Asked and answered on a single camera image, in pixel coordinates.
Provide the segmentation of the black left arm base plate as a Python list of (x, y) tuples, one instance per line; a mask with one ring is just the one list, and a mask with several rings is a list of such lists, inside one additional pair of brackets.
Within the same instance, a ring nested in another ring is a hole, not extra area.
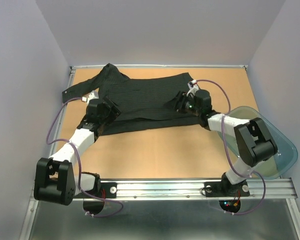
[(111, 191), (111, 189), (117, 189), (117, 186), (118, 184), (114, 181), (101, 182), (99, 191), (97, 191), (96, 189), (92, 189), (86, 190), (86, 192), (98, 198), (105, 197), (106, 199), (116, 199), (117, 192)]

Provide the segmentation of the black pinstriped long sleeve shirt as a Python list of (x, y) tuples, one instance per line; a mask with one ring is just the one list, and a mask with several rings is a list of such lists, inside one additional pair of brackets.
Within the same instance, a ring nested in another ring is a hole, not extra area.
[(94, 77), (62, 92), (62, 101), (79, 98), (97, 90), (99, 98), (117, 104), (120, 116), (103, 131), (104, 136), (158, 128), (198, 124), (190, 113), (174, 110), (179, 91), (188, 92), (189, 73), (152, 79), (132, 79), (108, 63)]

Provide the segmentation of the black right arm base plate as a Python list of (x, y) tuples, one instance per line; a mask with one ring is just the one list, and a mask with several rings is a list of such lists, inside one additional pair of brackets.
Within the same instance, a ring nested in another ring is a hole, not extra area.
[(250, 191), (246, 181), (232, 185), (221, 181), (205, 182), (201, 194), (207, 198), (249, 197)]

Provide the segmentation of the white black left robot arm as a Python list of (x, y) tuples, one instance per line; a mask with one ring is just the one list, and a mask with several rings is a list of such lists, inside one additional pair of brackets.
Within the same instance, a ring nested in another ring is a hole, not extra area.
[(64, 145), (56, 153), (37, 162), (34, 198), (67, 206), (80, 193), (87, 193), (90, 197), (104, 196), (100, 176), (82, 171), (75, 175), (74, 165), (81, 164), (81, 155), (120, 114), (108, 97), (88, 100), (86, 113), (72, 137), (63, 139)]

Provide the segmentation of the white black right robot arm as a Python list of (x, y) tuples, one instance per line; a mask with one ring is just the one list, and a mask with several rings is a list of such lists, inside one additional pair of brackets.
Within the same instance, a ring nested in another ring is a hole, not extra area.
[(179, 91), (174, 110), (196, 116), (200, 126), (208, 131), (235, 139), (238, 159), (235, 163), (230, 162), (230, 169), (223, 173), (221, 181), (210, 187), (215, 193), (232, 195), (240, 190), (247, 179), (258, 175), (256, 168), (278, 152), (274, 138), (260, 117), (240, 119), (215, 111), (207, 90), (199, 89), (195, 93)]

